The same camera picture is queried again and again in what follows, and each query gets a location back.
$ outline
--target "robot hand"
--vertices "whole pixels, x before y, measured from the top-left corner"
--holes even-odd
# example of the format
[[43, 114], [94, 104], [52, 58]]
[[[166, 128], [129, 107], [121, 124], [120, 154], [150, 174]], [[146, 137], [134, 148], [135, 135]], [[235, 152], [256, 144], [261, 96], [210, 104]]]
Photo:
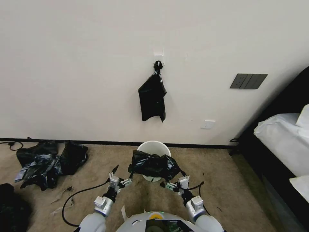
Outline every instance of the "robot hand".
[[98, 213], [101, 213], [104, 217], [109, 216], [112, 205], [115, 203], [116, 196], [121, 191], [121, 189], [132, 183], [132, 175], [125, 180], [114, 175], [118, 166], [116, 166], [112, 172], [109, 173], [108, 191], [103, 194], [102, 197], [98, 196], [94, 201], [94, 210]]
[[225, 231], [221, 224], [213, 216], [209, 214], [204, 206], [204, 201], [201, 196], [194, 196], [191, 190], [199, 188], [201, 192], [201, 186], [204, 182], [199, 185], [189, 188], [190, 176], [180, 177], [176, 183], [161, 182], [160, 186], [177, 192], [183, 198], [183, 204], [188, 210], [190, 220], [198, 227], [205, 231], [223, 232]]

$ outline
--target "black object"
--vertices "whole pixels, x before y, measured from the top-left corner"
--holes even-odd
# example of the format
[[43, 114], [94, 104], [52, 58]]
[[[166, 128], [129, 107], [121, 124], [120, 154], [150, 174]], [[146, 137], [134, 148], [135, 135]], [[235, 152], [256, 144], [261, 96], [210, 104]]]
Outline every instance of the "black object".
[[68, 141], [60, 157], [55, 141], [39, 142], [36, 146], [22, 148], [16, 152], [22, 169], [15, 182], [23, 180], [20, 188], [36, 184], [42, 191], [53, 189], [58, 176], [73, 175], [87, 161], [88, 147]]
[[[10, 146], [10, 150], [12, 151], [17, 151], [23, 147], [23, 143], [20, 141], [15, 141], [15, 142], [1, 142], [0, 144], [7, 143]], [[21, 146], [18, 149], [13, 149], [12, 147], [15, 145], [15, 143], [19, 143]]]
[[304, 69], [242, 133], [237, 149], [260, 179], [266, 178], [301, 224], [309, 231], [309, 203], [291, 185], [295, 175], [253, 134], [258, 122], [280, 113], [300, 113], [309, 103], [309, 67]]
[[192, 230], [182, 220], [159, 220], [150, 219], [146, 221], [145, 231], [184, 231]]
[[26, 232], [32, 212], [29, 203], [14, 193], [10, 184], [0, 185], [0, 193], [1, 231]]
[[[20, 141], [20, 142], [40, 142], [39, 139], [13, 139], [13, 138], [0, 138], [0, 141]], [[67, 140], [55, 140], [56, 143], [65, 143]], [[114, 141], [93, 141], [93, 140], [72, 140], [74, 143], [79, 144], [100, 144], [100, 145], [120, 145], [120, 146], [139, 146], [142, 142], [114, 142]], [[201, 144], [182, 144], [182, 143], [165, 143], [168, 147], [177, 148], [212, 148], [212, 149], [233, 149], [234, 146], [230, 145], [201, 145]]]
[[107, 198], [111, 199], [115, 203], [116, 197], [117, 197], [117, 192], [115, 191], [114, 188], [109, 188], [107, 190], [107, 192], [103, 194], [102, 197], [107, 197]]
[[186, 207], [186, 204], [188, 203], [188, 201], [191, 200], [195, 196], [188, 189], [185, 189], [181, 197], [183, 198], [183, 205]]
[[133, 151], [132, 163], [129, 165], [128, 172], [151, 177], [162, 177], [167, 182], [179, 172], [183, 176], [186, 175], [172, 157], [167, 155], [158, 156], [157, 154], [150, 155], [138, 150]]
[[109, 182], [109, 178], [108, 178], [103, 184], [100, 184], [100, 185], [97, 185], [97, 186], [94, 186], [94, 187], [91, 187], [91, 188], [83, 189], [83, 190], [78, 191], [78, 192], [74, 193], [73, 195], [69, 196], [69, 198], [65, 201], [65, 203], [64, 203], [64, 205], [63, 205], [63, 207], [62, 207], [62, 213], [61, 213], [61, 214], [62, 214], [62, 219], [63, 219], [63, 221], [64, 221], [66, 224], [70, 225], [70, 226], [79, 227], [79, 225], [70, 223], [70, 222], [68, 222], [68, 221], [65, 219], [65, 216], [64, 216], [64, 209], [65, 209], [65, 206], [66, 206], [67, 202], [68, 202], [73, 196], [75, 196], [76, 194], [79, 194], [79, 193], [81, 193], [81, 192], [86, 192], [86, 191], [91, 190], [91, 189], [96, 189], [96, 188], [98, 188], [98, 187], [101, 187], [101, 186], [107, 184], [108, 182]]
[[112, 170], [112, 173], [113, 173], [113, 174], [115, 174], [115, 173], [116, 173], [116, 171], [117, 171], [118, 167], [119, 167], [119, 164], [118, 164], [116, 167], [114, 167], [114, 168], [113, 168], [113, 170]]
[[138, 89], [143, 121], [146, 121], [153, 116], [160, 116], [162, 122], [165, 119], [163, 97], [167, 92], [160, 75], [160, 69], [162, 68], [162, 62], [156, 61], [154, 64], [154, 73]]
[[83, 165], [87, 159], [88, 147], [68, 141], [55, 165], [58, 175], [74, 175], [78, 167]]
[[236, 75], [231, 89], [257, 89], [268, 74], [243, 74]]

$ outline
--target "debris on floor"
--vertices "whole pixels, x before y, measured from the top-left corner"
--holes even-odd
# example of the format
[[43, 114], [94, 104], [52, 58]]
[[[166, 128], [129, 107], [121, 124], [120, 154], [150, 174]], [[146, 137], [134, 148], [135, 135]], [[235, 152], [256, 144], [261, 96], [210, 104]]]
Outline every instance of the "debris on floor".
[[[71, 199], [70, 199], [70, 204], [67, 204], [67, 205], [65, 206], [64, 209], [69, 209], [69, 208], [72, 208], [73, 206], [74, 206], [74, 200], [73, 200], [73, 198], [71, 198]], [[57, 214], [57, 213], [59, 213], [59, 212], [62, 212], [62, 208], [63, 208], [63, 207], [57, 208], [56, 210], [54, 210], [53, 212], [51, 212], [50, 215], [54, 216], [55, 214]]]
[[1, 231], [25, 232], [32, 213], [30, 204], [14, 193], [10, 184], [1, 184], [0, 193]]
[[42, 191], [53, 189], [57, 185], [58, 176], [74, 175], [78, 167], [88, 159], [88, 147], [72, 141], [65, 143], [60, 156], [55, 141], [39, 142], [36, 146], [22, 148], [16, 152], [22, 169], [15, 182], [23, 180], [21, 189], [36, 184]]
[[68, 192], [70, 193], [69, 195], [71, 195], [71, 194], [72, 194], [72, 190], [73, 190], [73, 187], [72, 187], [72, 186], [66, 188], [65, 190], [62, 190], [62, 191], [55, 197], [55, 199], [51, 202], [51, 204], [54, 203], [54, 202], [56, 202], [56, 201], [59, 201], [59, 200], [62, 198], [64, 192], [66, 192], [66, 191], [68, 191]]

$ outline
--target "black baseboard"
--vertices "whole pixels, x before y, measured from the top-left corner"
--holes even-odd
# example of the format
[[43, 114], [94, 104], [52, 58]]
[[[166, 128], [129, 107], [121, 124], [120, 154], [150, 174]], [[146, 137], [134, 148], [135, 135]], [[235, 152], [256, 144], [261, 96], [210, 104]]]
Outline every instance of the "black baseboard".
[[[12, 139], [0, 138], [0, 141], [14, 141], [14, 142], [40, 142], [40, 141], [56, 141], [57, 143], [64, 143], [67, 140], [40, 140], [40, 139]], [[72, 140], [79, 144], [99, 144], [99, 145], [126, 145], [126, 146], [139, 146], [142, 142], [113, 142], [113, 141], [89, 141], [89, 140]], [[228, 145], [201, 145], [201, 144], [180, 144], [180, 143], [165, 143], [167, 147], [178, 148], [213, 148], [213, 149], [233, 149], [235, 146]]]

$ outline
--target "white pillow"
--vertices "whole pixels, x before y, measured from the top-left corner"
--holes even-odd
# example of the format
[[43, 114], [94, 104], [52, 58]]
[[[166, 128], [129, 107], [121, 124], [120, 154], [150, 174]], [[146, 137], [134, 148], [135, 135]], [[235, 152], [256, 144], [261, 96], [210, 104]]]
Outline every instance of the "white pillow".
[[309, 104], [304, 106], [295, 125], [301, 128], [309, 129]]

